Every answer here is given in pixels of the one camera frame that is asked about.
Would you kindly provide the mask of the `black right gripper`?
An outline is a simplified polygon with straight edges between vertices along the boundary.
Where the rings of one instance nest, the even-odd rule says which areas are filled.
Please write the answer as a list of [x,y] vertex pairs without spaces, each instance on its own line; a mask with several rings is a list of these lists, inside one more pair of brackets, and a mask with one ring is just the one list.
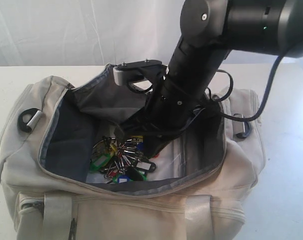
[[192,118],[192,98],[185,94],[144,94],[141,109],[120,123],[120,139],[142,136],[143,155],[150,159],[177,139]]

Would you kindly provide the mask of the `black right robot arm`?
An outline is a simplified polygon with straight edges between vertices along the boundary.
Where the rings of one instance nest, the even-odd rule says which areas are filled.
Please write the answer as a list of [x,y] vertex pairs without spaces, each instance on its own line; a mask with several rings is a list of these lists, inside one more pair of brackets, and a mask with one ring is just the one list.
[[303,0],[186,0],[180,31],[168,65],[144,60],[114,68],[119,85],[151,82],[145,105],[114,132],[120,140],[141,136],[147,158],[181,136],[203,110],[218,113],[218,101],[205,99],[205,91],[231,51],[276,56],[261,105],[248,121],[261,115],[281,60],[303,57]]

